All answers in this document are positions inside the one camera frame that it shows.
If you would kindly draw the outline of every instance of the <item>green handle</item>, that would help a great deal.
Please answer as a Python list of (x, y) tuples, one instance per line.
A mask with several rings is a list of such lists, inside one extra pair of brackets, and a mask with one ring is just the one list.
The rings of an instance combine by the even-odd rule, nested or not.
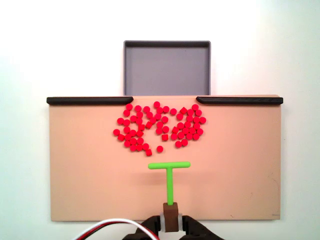
[(178, 161), (178, 162), (157, 162), (149, 163), (149, 169), (166, 169), (166, 198), (167, 204), (174, 204), (174, 181), (173, 181), (173, 171), (172, 169), (178, 168), (189, 168), (190, 162), (188, 161)]

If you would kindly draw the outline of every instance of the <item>white background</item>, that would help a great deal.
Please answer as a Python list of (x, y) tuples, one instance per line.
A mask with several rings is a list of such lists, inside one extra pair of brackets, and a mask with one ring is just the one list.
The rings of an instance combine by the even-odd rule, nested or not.
[(70, 240), (91, 225), (50, 220), (46, 97), (122, 95), (124, 40), (210, 40), (212, 95), (284, 98), (281, 220), (204, 224), (228, 240), (318, 240), (318, 0), (1, 0), (0, 239)]

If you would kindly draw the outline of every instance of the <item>gray tray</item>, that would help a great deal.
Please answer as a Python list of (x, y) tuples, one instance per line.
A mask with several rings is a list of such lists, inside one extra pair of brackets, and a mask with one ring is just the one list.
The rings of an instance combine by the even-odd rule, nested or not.
[(210, 41), (125, 41), (124, 95), (210, 95)]

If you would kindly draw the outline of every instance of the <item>tan board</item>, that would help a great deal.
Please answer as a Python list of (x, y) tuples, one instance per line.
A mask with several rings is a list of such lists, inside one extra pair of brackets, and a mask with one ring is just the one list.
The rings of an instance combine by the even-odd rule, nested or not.
[[(165, 170), (149, 163), (189, 161), (174, 169), (174, 201), (197, 220), (280, 218), (280, 105), (203, 105), (194, 96), (139, 96), (132, 104), (177, 110), (199, 104), (207, 122), (198, 141), (176, 149), (156, 126), (144, 131), (152, 156), (130, 152), (113, 136), (124, 105), (51, 105), (50, 180), (53, 221), (144, 220), (167, 201)], [(177, 124), (169, 117), (168, 126)], [(156, 153), (162, 145), (164, 151)]]

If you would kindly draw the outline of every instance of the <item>cluster of red beads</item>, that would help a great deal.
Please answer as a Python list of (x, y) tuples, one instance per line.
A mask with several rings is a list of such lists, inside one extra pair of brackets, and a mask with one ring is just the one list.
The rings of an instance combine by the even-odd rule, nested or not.
[[(134, 151), (145, 151), (147, 156), (152, 155), (152, 150), (148, 143), (144, 142), (143, 135), (145, 129), (150, 129), (153, 125), (156, 125), (155, 133), (161, 135), (162, 141), (169, 140), (169, 127), (165, 126), (168, 123), (169, 118), (163, 114), (171, 114), (172, 116), (176, 115), (176, 118), (179, 121), (182, 121), (185, 118), (185, 122), (179, 122), (177, 126), (174, 126), (170, 138), (175, 142), (175, 147), (185, 147), (188, 145), (189, 140), (198, 140), (203, 134), (200, 124), (206, 123), (206, 118), (202, 116), (202, 111), (199, 110), (197, 104), (192, 105), (190, 109), (183, 107), (177, 114), (175, 108), (169, 108), (168, 106), (161, 107), (158, 101), (155, 101), (153, 107), (156, 110), (156, 113), (151, 112), (149, 106), (145, 106), (143, 109), (140, 105), (136, 105), (133, 108), (132, 104), (127, 104), (123, 115), (129, 117), (129, 119), (123, 119), (122, 117), (117, 119), (119, 125), (124, 126), (123, 133), (119, 129), (115, 129), (113, 134), (117, 136), (117, 139), (121, 142), (124, 141), (124, 146), (129, 148), (132, 152)], [(143, 116), (146, 115), (147, 122), (143, 123)], [(130, 123), (136, 123), (138, 128), (137, 130), (130, 129)], [(162, 153), (164, 148), (160, 145), (156, 148), (158, 153)]]

